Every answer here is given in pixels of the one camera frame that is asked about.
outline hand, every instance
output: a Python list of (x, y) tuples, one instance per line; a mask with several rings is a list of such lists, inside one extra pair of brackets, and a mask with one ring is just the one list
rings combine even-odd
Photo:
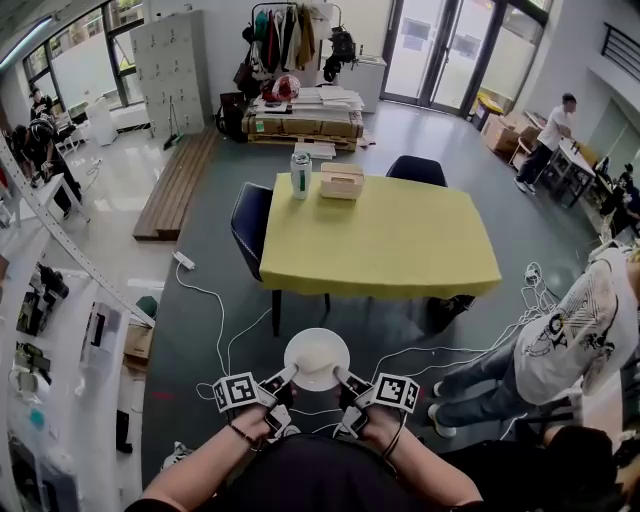
[(233, 423), (236, 427), (247, 434), (251, 439), (257, 441), (269, 434), (269, 425), (264, 421), (267, 415), (267, 408), (262, 405), (254, 405), (240, 414)]
[(398, 433), (400, 418), (394, 415), (393, 409), (380, 405), (372, 405), (365, 411), (369, 416), (369, 422), (365, 425), (362, 434), (366, 439), (373, 441), (379, 450), (386, 450)]

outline yellow tablecloth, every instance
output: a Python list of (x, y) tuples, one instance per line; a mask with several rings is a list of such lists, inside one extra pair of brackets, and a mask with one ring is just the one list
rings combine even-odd
[(292, 196), (278, 174), (260, 265), (266, 288), (377, 298), (480, 296), (502, 279), (468, 194), (367, 176), (357, 201)]

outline floor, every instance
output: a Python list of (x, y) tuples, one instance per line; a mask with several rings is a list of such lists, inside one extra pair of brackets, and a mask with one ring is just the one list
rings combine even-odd
[[(133, 301), (149, 288), (163, 287), (175, 247), (172, 242), (139, 243), (131, 236), (174, 150), (163, 151), (163, 142), (139, 130), (121, 134), (109, 146), (82, 144), (65, 156), (86, 191), (84, 205), (91, 222), (75, 214), (61, 225), (96, 268)], [(97, 174), (90, 174), (95, 165)], [(75, 264), (57, 244), (50, 247), (46, 261), (63, 268)]]
[[(149, 132), (121, 134), (113, 144), (81, 145), (65, 159), (84, 192), (84, 205), (91, 216), (85, 223), (76, 214), (62, 220), (52, 203), (51, 211), (69, 238), (96, 268), (131, 301), (151, 295), (160, 301), (175, 243), (138, 243), (131, 233), (149, 194), (170, 158), (173, 148), (162, 150), (164, 141)], [(93, 173), (98, 164), (98, 172)], [(58, 268), (77, 268), (61, 246), (51, 243), (45, 263)], [(129, 414), (129, 436), (133, 453), (117, 453), (122, 509), (142, 492), (141, 433), (145, 375), (122, 367), (118, 409)]]
[[(438, 335), (430, 333), (423, 301), (336, 297), (331, 313), (325, 317), (322, 297), (285, 293), (281, 336), (272, 336), (267, 318), (239, 338), (232, 351), (233, 373), (252, 371), (258, 379), (272, 375), (282, 368), (288, 340), (303, 329), (320, 325), (346, 341), (351, 370), (364, 378), (370, 378), (383, 355), (409, 346), (487, 348), (524, 310), (520, 289), (527, 264), (538, 262), (548, 286), (559, 295), (584, 269), (586, 255), (597, 244), (597, 235), (582, 210), (562, 208), (544, 190), (535, 197), (520, 192), (513, 184), (512, 168), (485, 147), (469, 123), (383, 102), (365, 124), (377, 145), (356, 153), (340, 152), (336, 161), (358, 163), (367, 174), (383, 175), (402, 154), (438, 160), (449, 186), (468, 192), (480, 212), (493, 243), (502, 284)], [(191, 220), (178, 241), (178, 249), (196, 264), (196, 269), (183, 279), (217, 291), (224, 301), (223, 351), (232, 336), (270, 307), (270, 294), (251, 277), (229, 229), (235, 199), (245, 181), (273, 186), (275, 174), (287, 171), (290, 155), (291, 148), (287, 146), (238, 145), (221, 140), (215, 160), (193, 198)], [(144, 483), (157, 474), (175, 441), (197, 447), (224, 423), (215, 405), (201, 400), (195, 390), (196, 384), (214, 383), (222, 375), (215, 350), (219, 306), (210, 297), (180, 287), (172, 275), (172, 263), (170, 269), (145, 392)], [(463, 359), (436, 351), (407, 355), (388, 362), (383, 371), (412, 373), (427, 365)], [(444, 371), (428, 370), (417, 378), (427, 397)], [(410, 418), (410, 427), (436, 451), (496, 438), (505, 427), (496, 422), (463, 428), (454, 440), (445, 441), (425, 425), (428, 403), (427, 399), (421, 402)], [(336, 402), (331, 393), (302, 392), (296, 406), (319, 411), (334, 408)], [(339, 414), (293, 417), (304, 431), (310, 431), (335, 423)]]

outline black chair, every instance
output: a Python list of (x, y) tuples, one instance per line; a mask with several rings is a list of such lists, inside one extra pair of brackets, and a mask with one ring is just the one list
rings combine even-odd
[(402, 155), (391, 166), (387, 177), (447, 187), (447, 180), (444, 178), (440, 164), (435, 160), (417, 156)]
[[(231, 233), (238, 243), (251, 275), (260, 282), (262, 282), (260, 262), (267, 234), (272, 197), (273, 190), (270, 188), (247, 182), (242, 185), (242, 190), (240, 190), (231, 215)], [(329, 312), (331, 301), (328, 293), (324, 295), (324, 302), (327, 312)], [(281, 303), (282, 290), (273, 290), (271, 292), (271, 321), (274, 336), (280, 335)]]

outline white cabinet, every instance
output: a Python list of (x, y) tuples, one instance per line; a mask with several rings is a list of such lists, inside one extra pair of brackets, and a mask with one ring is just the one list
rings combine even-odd
[(156, 137), (169, 136), (170, 102), (182, 133), (201, 132), (212, 119), (203, 18), (201, 11), (191, 11), (131, 31), (136, 74)]

